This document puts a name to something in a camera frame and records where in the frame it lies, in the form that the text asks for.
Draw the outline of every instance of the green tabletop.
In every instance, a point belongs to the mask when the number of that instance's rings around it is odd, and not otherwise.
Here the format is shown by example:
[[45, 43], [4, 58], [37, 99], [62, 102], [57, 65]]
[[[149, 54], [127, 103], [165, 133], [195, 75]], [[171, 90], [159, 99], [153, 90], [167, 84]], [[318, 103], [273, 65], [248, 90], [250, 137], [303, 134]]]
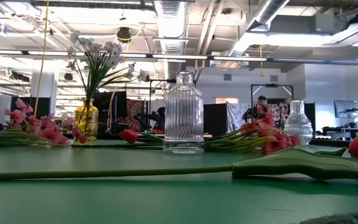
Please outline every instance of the green tabletop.
[[[15, 147], [0, 148], [0, 172], [202, 167], [256, 157]], [[238, 180], [230, 172], [0, 182], [0, 223], [298, 223], [347, 212], [358, 212], [358, 182], [299, 176]]]

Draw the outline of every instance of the flower stem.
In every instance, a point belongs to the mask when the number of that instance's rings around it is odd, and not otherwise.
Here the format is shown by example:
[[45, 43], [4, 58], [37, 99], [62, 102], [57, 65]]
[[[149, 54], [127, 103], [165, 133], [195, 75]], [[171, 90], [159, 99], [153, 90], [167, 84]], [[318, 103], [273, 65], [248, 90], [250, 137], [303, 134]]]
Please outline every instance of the flower stem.
[[58, 171], [58, 172], [11, 172], [0, 173], [2, 180], [24, 179], [66, 179], [66, 178], [91, 178], [91, 177], [130, 177], [147, 175], [178, 175], [178, 174], [204, 174], [215, 172], [231, 172], [232, 165], [179, 168], [179, 169], [148, 169], [148, 170], [102, 170], [102, 171]]

